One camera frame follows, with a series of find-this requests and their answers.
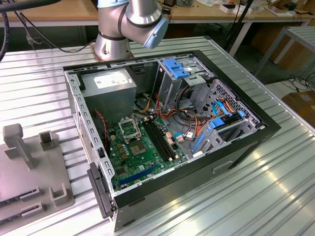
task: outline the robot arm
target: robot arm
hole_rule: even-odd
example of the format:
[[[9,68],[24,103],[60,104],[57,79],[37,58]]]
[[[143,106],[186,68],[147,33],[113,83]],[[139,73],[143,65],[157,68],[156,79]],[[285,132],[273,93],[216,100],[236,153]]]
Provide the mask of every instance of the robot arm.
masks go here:
[[[168,20],[157,0],[99,0],[95,53],[100,60],[129,58],[128,39],[155,48],[163,39]]]

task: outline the motherboard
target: motherboard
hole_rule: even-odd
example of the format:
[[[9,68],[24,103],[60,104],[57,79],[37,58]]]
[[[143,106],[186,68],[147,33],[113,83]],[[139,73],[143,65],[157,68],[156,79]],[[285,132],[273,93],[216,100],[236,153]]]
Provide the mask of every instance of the motherboard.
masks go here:
[[[126,119],[108,132],[116,191],[149,180],[187,160],[159,117],[146,121]]]

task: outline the slotted aluminum surface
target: slotted aluminum surface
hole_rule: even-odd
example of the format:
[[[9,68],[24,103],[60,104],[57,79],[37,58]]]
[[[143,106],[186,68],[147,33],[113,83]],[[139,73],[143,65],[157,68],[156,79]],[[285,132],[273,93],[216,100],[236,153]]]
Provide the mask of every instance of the slotted aluminum surface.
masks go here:
[[[154,50],[134,43],[131,48],[136,57],[201,50],[282,129],[235,169],[115,235],[314,235],[314,129],[211,40],[168,39]],[[75,55],[58,50],[8,53],[0,63],[0,126],[19,122],[25,137],[55,131],[75,196],[72,207],[8,235],[113,235],[87,177],[89,166],[71,118],[62,70],[94,61],[86,48]]]
[[[315,53],[315,26],[288,27],[285,33]]]

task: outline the sticker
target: sticker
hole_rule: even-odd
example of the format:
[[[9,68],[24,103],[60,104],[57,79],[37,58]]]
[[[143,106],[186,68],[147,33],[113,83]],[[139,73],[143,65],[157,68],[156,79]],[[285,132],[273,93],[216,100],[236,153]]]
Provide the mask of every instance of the sticker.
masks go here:
[[[191,133],[191,132],[188,132],[188,133],[187,133],[187,137],[188,137],[188,138],[192,138],[192,135],[193,135],[193,133]]]
[[[306,101],[306,102],[312,100],[312,98],[311,98],[310,96],[308,96],[308,95],[300,95],[300,96],[301,96],[301,97],[303,98],[303,100]]]
[[[97,76],[94,78],[94,82],[96,83],[96,86],[99,89],[129,83],[122,72],[117,72],[110,75]]]
[[[196,152],[194,155],[192,155],[193,157],[197,157],[200,156],[202,154],[202,151]]]

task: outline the metal table leg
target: metal table leg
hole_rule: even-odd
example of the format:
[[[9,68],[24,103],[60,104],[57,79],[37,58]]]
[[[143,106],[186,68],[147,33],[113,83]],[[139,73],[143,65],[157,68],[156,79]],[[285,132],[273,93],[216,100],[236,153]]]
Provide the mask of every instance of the metal table leg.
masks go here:
[[[247,34],[247,31],[250,29],[251,25],[252,25],[251,22],[246,22],[246,23],[243,25],[243,27],[242,27],[240,33],[238,34],[238,36],[237,36],[237,38],[236,38],[236,40],[235,40],[235,42],[234,42],[234,44],[233,44],[231,50],[229,51],[229,54],[230,54],[232,57],[235,55],[237,49],[240,47],[240,45],[241,45],[241,43],[242,43],[242,41],[243,41],[245,35]]]
[[[264,65],[266,64],[266,62],[268,61],[269,57],[272,55],[272,53],[274,52],[274,50],[276,49],[276,47],[279,45],[279,43],[283,40],[284,35],[285,35],[285,31],[286,31],[286,27],[283,28],[280,32],[280,34],[278,35],[278,37],[276,38],[276,40],[271,44],[270,48],[268,49],[267,53],[263,56],[263,58],[260,60],[258,67],[256,69],[256,71],[253,73],[254,76],[257,76],[259,74],[259,72],[261,71],[261,69],[264,67]]]
[[[309,24],[310,21],[305,21],[301,24],[301,26],[307,26]],[[280,54],[277,56],[277,58],[274,61],[274,64],[278,64],[279,61],[284,57],[284,55],[286,54],[286,52],[289,50],[289,48],[293,45],[294,40],[290,39],[290,41],[286,44],[286,46],[282,49],[282,51],[280,52]]]

